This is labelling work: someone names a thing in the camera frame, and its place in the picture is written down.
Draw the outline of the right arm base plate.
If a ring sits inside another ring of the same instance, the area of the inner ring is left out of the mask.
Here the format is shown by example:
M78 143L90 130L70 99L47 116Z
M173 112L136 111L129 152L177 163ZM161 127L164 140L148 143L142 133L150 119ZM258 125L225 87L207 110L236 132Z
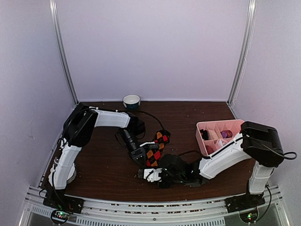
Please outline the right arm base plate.
M243 211L265 204L265 199L261 195L244 194L226 198L225 206L228 213Z

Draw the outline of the black argyle sock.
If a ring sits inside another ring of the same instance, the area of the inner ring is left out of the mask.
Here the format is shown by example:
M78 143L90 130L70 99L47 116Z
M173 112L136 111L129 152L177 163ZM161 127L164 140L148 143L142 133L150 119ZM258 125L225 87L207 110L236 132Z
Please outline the black argyle sock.
M158 147L152 148L146 152L146 166L147 167L157 167L158 163L162 157L163 150L167 144L170 142L170 132L168 130L162 129L156 132L153 142L155 142Z

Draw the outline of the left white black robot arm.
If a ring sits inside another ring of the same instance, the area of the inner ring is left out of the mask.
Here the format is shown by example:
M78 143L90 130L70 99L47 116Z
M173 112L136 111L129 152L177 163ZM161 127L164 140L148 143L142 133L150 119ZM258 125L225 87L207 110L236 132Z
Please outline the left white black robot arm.
M75 173L74 161L86 146L96 127L116 127L129 151L140 166L146 166L147 152L158 149L155 141L140 143L137 136L145 132L145 124L131 111L104 110L79 103L63 125L60 148L62 154L54 161L48 177L55 190L64 190Z

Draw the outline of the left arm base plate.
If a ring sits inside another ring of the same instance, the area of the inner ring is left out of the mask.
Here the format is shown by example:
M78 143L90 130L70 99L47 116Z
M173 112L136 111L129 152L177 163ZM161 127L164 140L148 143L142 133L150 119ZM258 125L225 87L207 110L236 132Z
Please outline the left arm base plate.
M82 212L83 204L83 199L69 196L65 196L62 201L56 196L47 196L43 201L43 205L45 206L77 214Z

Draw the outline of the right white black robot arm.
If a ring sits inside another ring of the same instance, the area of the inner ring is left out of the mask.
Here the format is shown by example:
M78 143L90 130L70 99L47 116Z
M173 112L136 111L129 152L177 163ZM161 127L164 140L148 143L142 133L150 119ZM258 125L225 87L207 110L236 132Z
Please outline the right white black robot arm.
M161 187L171 184L197 187L241 161L254 159L247 193L241 197L244 207L252 207L274 168L284 160L278 131L243 120L198 122L196 127L201 159L187 163L178 155L165 154L158 166L139 170L138 177Z

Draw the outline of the maroon purple orange sock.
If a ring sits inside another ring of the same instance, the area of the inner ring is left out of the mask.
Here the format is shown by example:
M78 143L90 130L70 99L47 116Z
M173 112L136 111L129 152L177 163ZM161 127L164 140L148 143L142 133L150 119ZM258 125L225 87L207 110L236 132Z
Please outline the maroon purple orange sock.
M231 130L222 130L221 131L221 136L222 138L232 138L233 137L233 133Z

